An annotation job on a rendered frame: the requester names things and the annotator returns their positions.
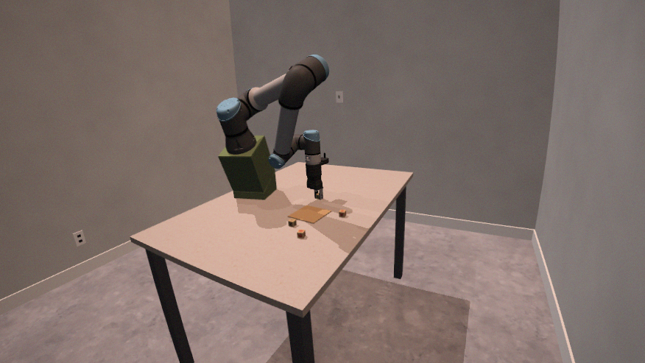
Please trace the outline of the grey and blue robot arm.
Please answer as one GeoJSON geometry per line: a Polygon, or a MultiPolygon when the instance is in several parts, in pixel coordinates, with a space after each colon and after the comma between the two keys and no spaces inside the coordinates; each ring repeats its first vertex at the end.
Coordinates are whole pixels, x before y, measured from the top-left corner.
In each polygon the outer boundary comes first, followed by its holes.
{"type": "Polygon", "coordinates": [[[225,134],[228,153],[238,155],[250,151],[256,145],[255,136],[247,126],[247,120],[265,110],[268,104],[278,100],[280,107],[273,153],[269,164],[280,169],[298,150],[305,155],[320,154],[320,134],[317,130],[294,134],[299,109],[305,98],[329,75],[327,62],[319,55],[309,55],[291,66],[286,74],[260,88],[251,88],[237,98],[221,102],[216,113],[225,134]],[[265,106],[266,105],[266,106],[265,106]]]}

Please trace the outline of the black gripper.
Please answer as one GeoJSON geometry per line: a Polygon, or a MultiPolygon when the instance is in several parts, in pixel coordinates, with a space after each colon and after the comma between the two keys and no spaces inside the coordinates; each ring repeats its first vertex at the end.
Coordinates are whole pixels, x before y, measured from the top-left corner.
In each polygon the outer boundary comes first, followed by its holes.
{"type": "Polygon", "coordinates": [[[319,190],[319,198],[323,199],[323,182],[321,180],[322,169],[321,166],[327,164],[328,158],[321,157],[319,155],[305,155],[306,158],[306,176],[307,176],[307,188],[314,189],[314,198],[316,199],[316,194],[319,190]]]}

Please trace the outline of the tan square mat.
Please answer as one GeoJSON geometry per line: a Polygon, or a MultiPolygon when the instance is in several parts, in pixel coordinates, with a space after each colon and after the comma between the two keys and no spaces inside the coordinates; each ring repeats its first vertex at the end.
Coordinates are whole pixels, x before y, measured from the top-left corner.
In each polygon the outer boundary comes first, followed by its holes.
{"type": "Polygon", "coordinates": [[[314,224],[330,212],[330,210],[306,205],[298,211],[295,211],[293,214],[290,214],[288,217],[314,224]]]}

